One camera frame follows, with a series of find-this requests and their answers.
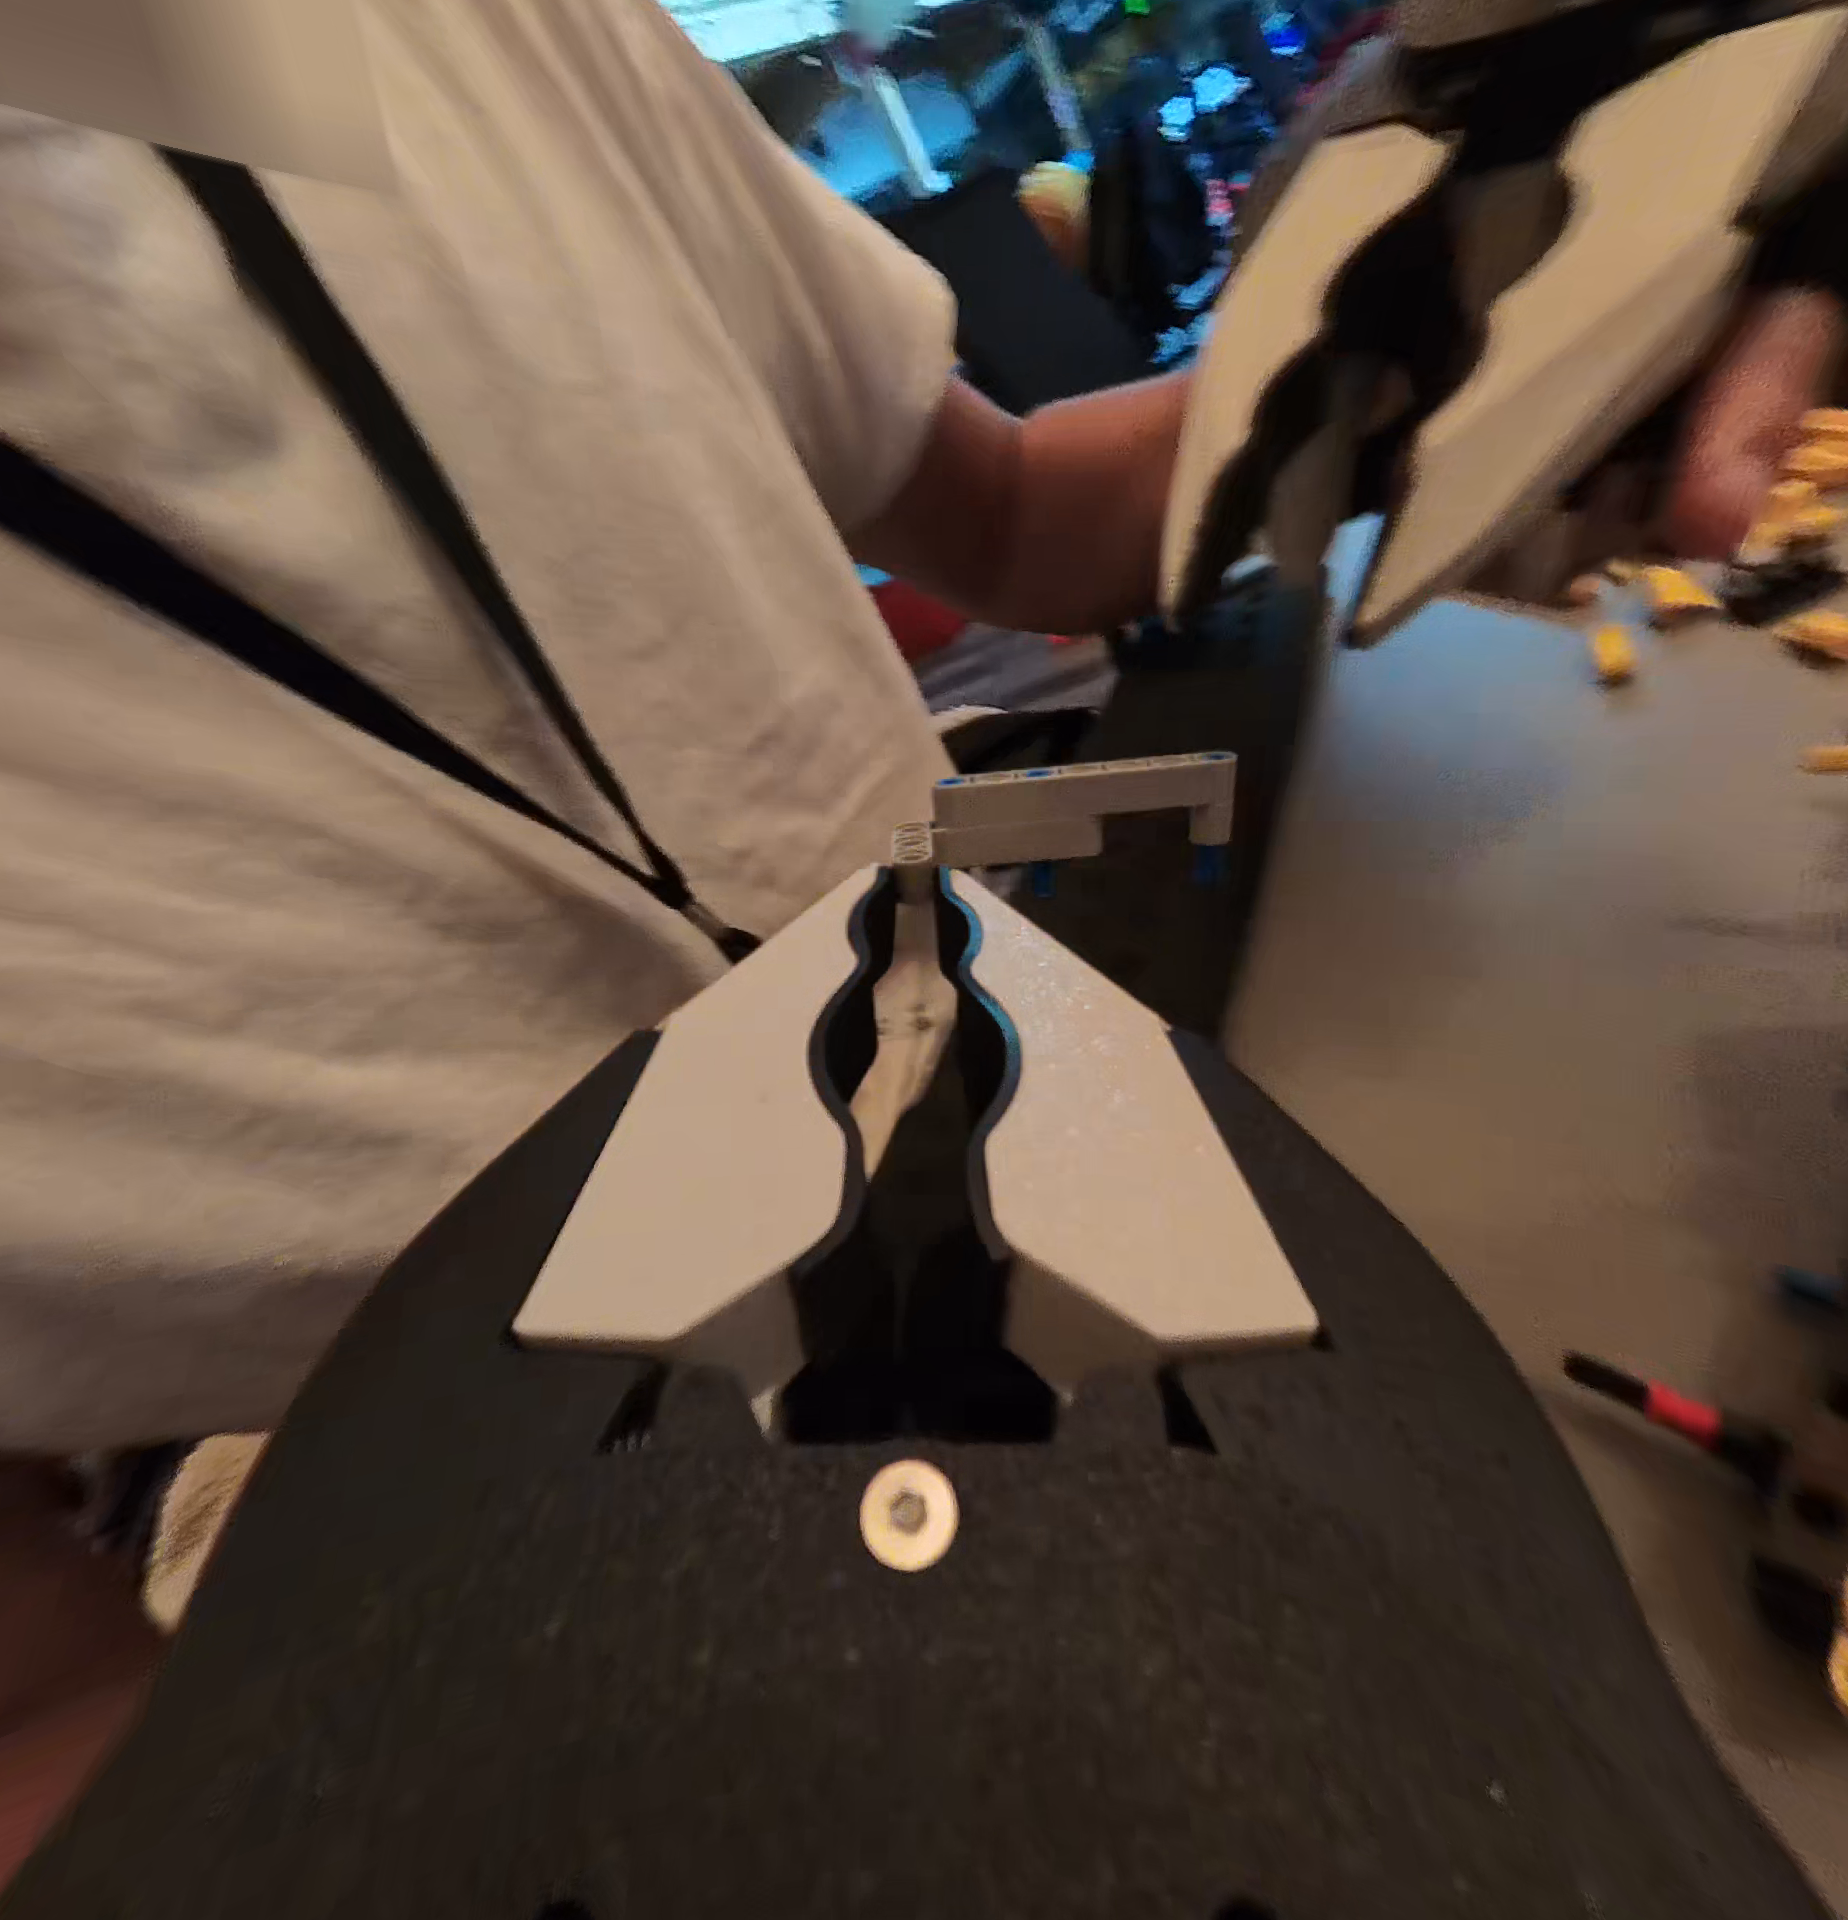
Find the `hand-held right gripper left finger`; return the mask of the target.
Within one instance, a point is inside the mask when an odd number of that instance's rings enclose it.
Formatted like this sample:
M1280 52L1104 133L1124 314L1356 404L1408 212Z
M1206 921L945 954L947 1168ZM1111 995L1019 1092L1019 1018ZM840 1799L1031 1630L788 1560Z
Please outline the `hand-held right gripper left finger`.
M663 1022L515 1311L519 1347L744 1391L799 1371L796 1285L863 1211L852 1095L886 971L888 874L866 868Z

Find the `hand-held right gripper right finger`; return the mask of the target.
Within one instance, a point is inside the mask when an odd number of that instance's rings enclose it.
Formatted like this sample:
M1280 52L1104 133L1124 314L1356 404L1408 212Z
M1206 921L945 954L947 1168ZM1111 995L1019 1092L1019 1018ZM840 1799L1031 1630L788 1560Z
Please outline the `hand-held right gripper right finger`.
M971 1137L974 1221L1005 1261L1002 1344L1052 1391L1321 1332L1175 1032L959 874L954 978L1002 1041Z

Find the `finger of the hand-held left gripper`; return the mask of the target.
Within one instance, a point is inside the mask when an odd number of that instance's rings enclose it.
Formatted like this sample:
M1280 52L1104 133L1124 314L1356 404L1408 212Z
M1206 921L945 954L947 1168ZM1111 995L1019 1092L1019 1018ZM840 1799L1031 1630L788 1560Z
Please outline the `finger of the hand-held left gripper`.
M1160 541L1160 607L1190 617L1259 552L1321 584L1372 419L1401 352L1385 340L1393 234L1457 153L1408 121L1321 137L1259 210L1197 357Z
M1476 352L1401 456L1346 643L1390 636L1691 370L1848 151L1848 9L1583 9L1486 46L1448 210Z

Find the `pile of yellow bricks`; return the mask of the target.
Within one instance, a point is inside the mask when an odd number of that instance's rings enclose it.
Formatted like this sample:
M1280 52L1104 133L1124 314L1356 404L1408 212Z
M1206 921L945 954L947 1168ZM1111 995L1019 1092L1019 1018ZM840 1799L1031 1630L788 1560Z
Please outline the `pile of yellow bricks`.
M1801 415L1725 559L1690 559L1654 525L1668 469L1668 434L1637 434L1563 497L1583 537L1560 589L1566 676L1624 707L1662 658L1732 643L1848 707L1848 408ZM1797 769L1848 784L1848 716Z

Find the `long grey holed beam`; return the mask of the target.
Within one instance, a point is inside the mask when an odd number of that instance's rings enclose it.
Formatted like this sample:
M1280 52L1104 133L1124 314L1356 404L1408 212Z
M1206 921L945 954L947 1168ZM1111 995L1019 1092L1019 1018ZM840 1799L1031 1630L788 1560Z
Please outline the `long grey holed beam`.
M1068 760L1002 772L957 772L930 789L921 852L947 870L1056 868L1104 853L1104 824L1180 816L1194 870L1219 870L1229 843L1236 754Z

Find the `yellow black brick car model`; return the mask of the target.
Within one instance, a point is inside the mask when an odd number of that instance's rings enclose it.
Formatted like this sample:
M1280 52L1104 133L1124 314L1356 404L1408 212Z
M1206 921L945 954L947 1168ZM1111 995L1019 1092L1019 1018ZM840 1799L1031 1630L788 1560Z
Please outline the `yellow black brick car model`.
M1760 1509L1749 1591L1760 1623L1824 1674L1848 1722L1848 1263L1775 1269L1775 1297L1817 1334L1817 1382L1790 1427L1691 1399L1601 1356L1560 1356L1560 1375L1734 1474Z

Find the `person's left forearm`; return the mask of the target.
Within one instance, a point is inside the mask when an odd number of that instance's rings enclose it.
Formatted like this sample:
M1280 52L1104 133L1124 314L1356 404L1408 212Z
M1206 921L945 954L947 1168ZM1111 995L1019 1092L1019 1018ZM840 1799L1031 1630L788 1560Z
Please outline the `person's left forearm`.
M986 627L1142 621L1190 385L1175 370L1013 419L954 373L905 481L848 549Z

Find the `person's right forearm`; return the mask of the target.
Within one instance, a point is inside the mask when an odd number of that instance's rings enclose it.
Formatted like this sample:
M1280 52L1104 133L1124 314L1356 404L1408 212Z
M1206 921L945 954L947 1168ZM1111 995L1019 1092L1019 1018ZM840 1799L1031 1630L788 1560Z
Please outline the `person's right forearm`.
M0 1896L128 1733L162 1645L69 1469L0 1456Z

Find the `grey desk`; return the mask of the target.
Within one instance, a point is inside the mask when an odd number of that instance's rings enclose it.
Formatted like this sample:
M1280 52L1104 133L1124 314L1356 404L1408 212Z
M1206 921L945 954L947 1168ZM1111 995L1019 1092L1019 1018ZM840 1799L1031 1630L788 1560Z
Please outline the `grey desk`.
M1848 1722L1752 1612L1756 1513L1560 1378L1588 1353L1789 1427L1848 1263L1848 661L1442 601L1334 656L1228 1052L1536 1388L1704 1733L1848 1917Z

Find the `person's left hand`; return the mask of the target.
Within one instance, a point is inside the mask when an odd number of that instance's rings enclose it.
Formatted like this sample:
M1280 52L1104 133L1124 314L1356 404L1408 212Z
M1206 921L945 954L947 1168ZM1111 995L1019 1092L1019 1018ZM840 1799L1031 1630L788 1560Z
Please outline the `person's left hand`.
M1662 497L1658 543L1679 561L1729 561L1763 515L1797 420L1848 359L1848 303L1772 287L1737 303L1695 385Z

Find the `person's white shirt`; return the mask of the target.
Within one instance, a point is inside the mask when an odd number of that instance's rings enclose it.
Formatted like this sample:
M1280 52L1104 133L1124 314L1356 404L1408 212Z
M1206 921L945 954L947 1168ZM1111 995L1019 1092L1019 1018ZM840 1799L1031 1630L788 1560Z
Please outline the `person's white shirt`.
M947 772L848 555L954 298L657 4L361 4L383 188L261 175L601 752L772 934ZM0 1454L257 1431L718 972L173 160L0 105L0 442L402 748L0 531Z

